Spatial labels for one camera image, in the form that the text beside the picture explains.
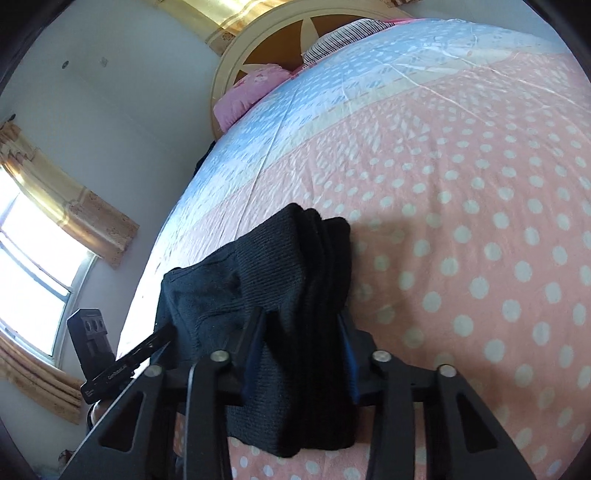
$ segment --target black mount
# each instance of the black mount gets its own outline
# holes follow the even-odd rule
[[[177,411],[186,414],[183,479],[230,480],[225,406],[239,406],[249,395],[265,322],[265,313],[256,309],[233,353],[216,351],[170,371],[150,365],[99,420],[60,480],[173,479]],[[376,407],[367,480],[414,479],[413,402],[424,404],[427,480],[535,480],[511,438],[453,366],[426,370],[377,350],[346,310],[339,324],[351,397],[357,405]],[[141,345],[144,353],[152,350]],[[139,360],[137,349],[134,359]]]

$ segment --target pillow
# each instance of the pillow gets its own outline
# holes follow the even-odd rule
[[[224,133],[259,100],[291,78],[291,72],[270,63],[238,80],[213,106],[213,114]]]
[[[343,25],[326,35],[322,35],[316,40],[314,45],[302,54],[304,65],[313,64],[345,45],[349,45],[390,27],[392,27],[392,23],[374,20],[372,18],[360,18],[359,20]]]

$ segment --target window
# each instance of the window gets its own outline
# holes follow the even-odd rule
[[[0,328],[56,364],[95,255],[36,207],[0,168]]]

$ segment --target folded black clothing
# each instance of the folded black clothing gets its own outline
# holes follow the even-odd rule
[[[177,339],[152,360],[167,368],[229,349],[254,308],[267,313],[254,393],[227,408],[228,435],[282,457],[354,442],[336,320],[350,284],[349,233],[344,219],[321,220],[292,203],[164,276],[155,329],[172,322]]]

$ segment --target yellow curtain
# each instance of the yellow curtain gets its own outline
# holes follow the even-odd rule
[[[80,423],[82,383],[39,360],[0,330],[0,378],[55,415]]]
[[[257,17],[290,0],[147,0],[181,21],[215,53]]]
[[[138,225],[54,165],[12,122],[0,128],[0,166],[51,220],[117,267]]]

